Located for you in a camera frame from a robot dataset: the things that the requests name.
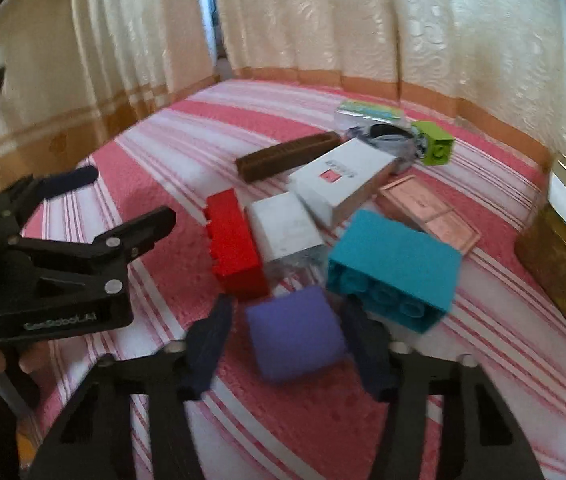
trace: blue toy brick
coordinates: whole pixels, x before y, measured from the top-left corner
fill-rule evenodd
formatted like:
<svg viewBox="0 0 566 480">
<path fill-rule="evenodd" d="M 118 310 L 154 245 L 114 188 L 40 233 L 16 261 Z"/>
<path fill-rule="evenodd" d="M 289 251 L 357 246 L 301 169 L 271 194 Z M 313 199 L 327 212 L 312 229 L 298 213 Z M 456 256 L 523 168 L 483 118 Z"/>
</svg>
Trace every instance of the blue toy brick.
<svg viewBox="0 0 566 480">
<path fill-rule="evenodd" d="M 425 332 L 450 310 L 461 259 L 426 233 L 361 210 L 330 253 L 327 288 Z"/>
<path fill-rule="evenodd" d="M 281 383 L 334 364 L 347 345 L 322 289 L 309 286 L 245 310 L 263 378 Z"/>
</svg>

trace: bed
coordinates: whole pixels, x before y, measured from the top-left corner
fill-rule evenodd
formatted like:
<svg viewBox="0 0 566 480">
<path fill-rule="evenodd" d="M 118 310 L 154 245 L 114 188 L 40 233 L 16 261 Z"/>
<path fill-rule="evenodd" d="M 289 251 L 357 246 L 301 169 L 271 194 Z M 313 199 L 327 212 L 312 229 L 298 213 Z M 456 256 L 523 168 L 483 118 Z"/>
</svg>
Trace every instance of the bed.
<svg viewBox="0 0 566 480">
<path fill-rule="evenodd" d="M 26 235 L 90 242 L 95 235 L 156 206 L 176 211 L 172 234 L 132 263 L 129 327 L 50 343 L 51 370 L 38 376 L 44 402 L 41 434 L 53 423 L 98 355 L 142 356 L 181 338 L 205 316 L 220 291 L 207 251 L 205 198 L 234 187 L 243 205 L 283 192 L 286 175 L 252 185 L 234 158 L 284 140 L 332 130 L 333 110 L 360 95 L 230 80 L 152 115 L 88 159 L 95 186 L 45 203 Z M 411 118 L 427 115 L 406 108 Z M 455 359 L 471 352 L 482 363 L 527 435 L 545 477 L 566 478 L 566 321 L 514 256 L 542 182 L 517 153 L 447 124 L 457 138 L 446 166 L 410 170 L 483 233 L 464 259 L 451 314 L 423 336 L 393 335 L 420 352 Z M 374 209 L 372 203 L 365 208 Z M 325 235 L 333 245 L 347 222 Z M 272 290 L 288 294 L 319 279 L 300 272 Z M 204 400 L 189 403 L 194 439 L 209 480 L 364 480 L 374 458 L 386 406 L 360 386 L 354 365 L 341 362 L 282 386 L 260 380 L 238 307 L 235 325 Z M 140 479 L 151 478 L 146 400 L 132 403 L 133 444 Z M 431 397 L 422 478 L 434 478 L 442 415 Z"/>
</svg>

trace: red square logo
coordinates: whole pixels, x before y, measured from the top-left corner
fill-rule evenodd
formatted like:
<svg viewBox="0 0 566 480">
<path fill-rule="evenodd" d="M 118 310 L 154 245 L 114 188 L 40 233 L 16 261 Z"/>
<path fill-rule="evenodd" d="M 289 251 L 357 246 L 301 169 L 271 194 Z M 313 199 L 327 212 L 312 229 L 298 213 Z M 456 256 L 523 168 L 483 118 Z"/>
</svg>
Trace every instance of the red square logo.
<svg viewBox="0 0 566 480">
<path fill-rule="evenodd" d="M 327 180 L 331 184 L 333 182 L 336 182 L 338 179 L 340 179 L 341 175 L 334 170 L 327 170 L 327 171 L 323 171 L 320 174 L 320 177 L 323 180 Z"/>
</svg>

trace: striped tablecloth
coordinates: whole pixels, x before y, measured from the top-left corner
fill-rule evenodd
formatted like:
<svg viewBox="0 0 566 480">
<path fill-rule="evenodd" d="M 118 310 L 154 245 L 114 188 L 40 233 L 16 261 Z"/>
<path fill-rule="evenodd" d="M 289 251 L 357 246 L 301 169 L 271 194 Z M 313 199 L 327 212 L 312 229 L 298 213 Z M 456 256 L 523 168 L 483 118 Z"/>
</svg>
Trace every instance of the striped tablecloth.
<svg viewBox="0 0 566 480">
<path fill-rule="evenodd" d="M 210 272 L 205 198 L 235 187 L 246 205 L 284 191 L 283 174 L 243 183 L 234 158 L 333 129 L 333 111 L 344 96 L 352 95 L 271 82 L 218 84 L 99 149 L 89 159 L 100 170 L 96 186 L 39 209 L 26 235 L 78 242 L 90 242 L 162 204 L 177 214 L 172 234 L 130 266 L 134 323 L 51 343 L 52 370 L 38 378 L 46 399 L 38 413 L 43 432 L 99 354 L 112 352 L 121 359 L 149 354 L 208 313 L 220 289 Z M 540 173 L 491 142 L 447 127 L 458 139 L 450 164 L 411 171 L 466 215 L 483 237 L 463 261 L 451 314 L 423 336 L 400 329 L 394 335 L 437 357 L 476 355 L 518 418 L 546 478 L 565 479 L 566 321 L 513 253 Z M 346 226 L 327 233 L 326 241 L 333 245 Z M 287 294 L 315 280 L 304 272 L 272 293 Z M 213 390 L 188 406 L 207 478 L 367 478 L 386 406 L 365 395 L 352 363 L 271 386 L 259 379 L 240 309 L 236 318 Z M 439 399 L 431 399 L 428 413 L 423 479 L 434 477 Z M 143 397 L 133 399 L 132 421 L 138 475 L 150 478 Z"/>
</svg>

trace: sheer lace curtain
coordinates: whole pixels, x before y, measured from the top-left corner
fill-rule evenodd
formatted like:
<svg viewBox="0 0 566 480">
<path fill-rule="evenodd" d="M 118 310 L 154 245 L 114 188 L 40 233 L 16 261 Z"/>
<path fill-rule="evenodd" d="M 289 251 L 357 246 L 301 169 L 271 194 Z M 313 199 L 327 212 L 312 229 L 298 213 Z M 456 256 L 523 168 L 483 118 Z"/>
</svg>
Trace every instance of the sheer lace curtain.
<svg viewBox="0 0 566 480">
<path fill-rule="evenodd" d="M 23 174 L 73 167 L 213 83 L 203 23 L 199 0 L 6 0 L 0 189 Z"/>
<path fill-rule="evenodd" d="M 396 82 L 403 101 L 470 123 L 540 164 L 566 154 L 566 0 L 219 0 L 219 8 L 239 75 L 334 71 L 383 96 L 391 92 L 376 82 Z"/>
</svg>

